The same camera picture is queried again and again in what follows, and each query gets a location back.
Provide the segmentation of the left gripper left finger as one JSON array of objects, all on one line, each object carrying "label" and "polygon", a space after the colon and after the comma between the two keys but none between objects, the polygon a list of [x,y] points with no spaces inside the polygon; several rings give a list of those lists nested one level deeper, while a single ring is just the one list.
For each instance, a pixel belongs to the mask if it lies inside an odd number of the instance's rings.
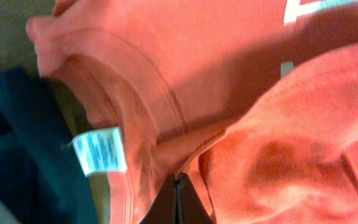
[{"label": "left gripper left finger", "polygon": [[177,188],[173,174],[167,176],[150,210],[140,224],[175,224],[177,214]]}]

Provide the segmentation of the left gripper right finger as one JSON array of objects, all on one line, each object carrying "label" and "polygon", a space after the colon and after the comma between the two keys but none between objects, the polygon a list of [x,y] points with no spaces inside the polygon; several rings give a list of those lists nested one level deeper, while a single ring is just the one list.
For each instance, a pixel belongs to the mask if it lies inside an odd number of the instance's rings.
[{"label": "left gripper right finger", "polygon": [[214,224],[185,173],[179,174],[177,180],[177,223]]}]

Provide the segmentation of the orange soccer t-shirt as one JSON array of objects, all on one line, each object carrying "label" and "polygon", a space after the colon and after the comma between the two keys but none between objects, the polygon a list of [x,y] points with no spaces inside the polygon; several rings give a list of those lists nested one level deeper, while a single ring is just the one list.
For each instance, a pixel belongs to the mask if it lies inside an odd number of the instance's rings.
[{"label": "orange soccer t-shirt", "polygon": [[122,131],[111,223],[181,173],[216,223],[358,223],[358,1],[57,1],[26,31]]}]

